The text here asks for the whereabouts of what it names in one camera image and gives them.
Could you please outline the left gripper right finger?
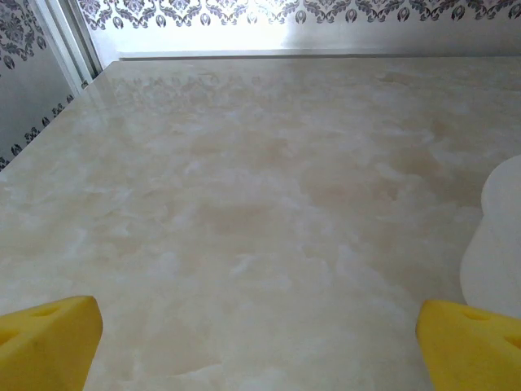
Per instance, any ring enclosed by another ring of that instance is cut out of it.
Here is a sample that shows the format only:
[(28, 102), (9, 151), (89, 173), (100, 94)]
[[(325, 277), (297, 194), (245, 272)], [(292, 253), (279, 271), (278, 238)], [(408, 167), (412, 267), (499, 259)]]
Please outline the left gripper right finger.
[(424, 301), (416, 337), (435, 390), (519, 390), (520, 320)]

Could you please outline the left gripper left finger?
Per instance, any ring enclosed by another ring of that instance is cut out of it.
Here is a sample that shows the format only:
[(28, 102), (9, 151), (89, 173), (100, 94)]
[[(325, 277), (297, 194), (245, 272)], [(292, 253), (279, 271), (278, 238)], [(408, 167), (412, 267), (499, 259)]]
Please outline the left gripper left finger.
[(92, 296), (1, 316), (2, 390), (82, 390), (103, 320)]

